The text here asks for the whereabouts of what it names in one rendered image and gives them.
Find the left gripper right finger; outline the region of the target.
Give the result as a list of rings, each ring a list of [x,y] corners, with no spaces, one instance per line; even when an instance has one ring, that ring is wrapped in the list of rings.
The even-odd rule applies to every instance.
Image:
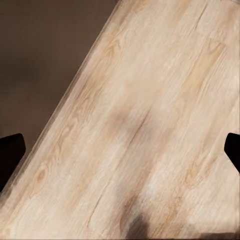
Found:
[[[240,135],[229,133],[227,135],[224,151],[240,173]]]

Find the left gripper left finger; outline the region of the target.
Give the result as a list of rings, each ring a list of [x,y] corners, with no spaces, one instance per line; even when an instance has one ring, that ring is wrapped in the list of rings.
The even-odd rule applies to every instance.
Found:
[[[22,133],[0,138],[0,193],[26,152]]]

